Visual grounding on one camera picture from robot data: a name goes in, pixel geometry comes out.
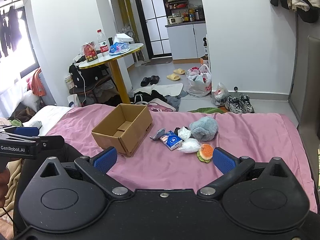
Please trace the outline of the left hand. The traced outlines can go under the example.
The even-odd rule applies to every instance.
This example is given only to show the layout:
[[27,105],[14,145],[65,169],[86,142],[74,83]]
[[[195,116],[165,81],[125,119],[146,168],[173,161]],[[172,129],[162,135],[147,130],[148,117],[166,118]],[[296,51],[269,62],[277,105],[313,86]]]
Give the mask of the left hand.
[[8,183],[10,180],[10,171],[5,168],[5,170],[0,173],[0,208],[4,207],[5,196],[8,192]]

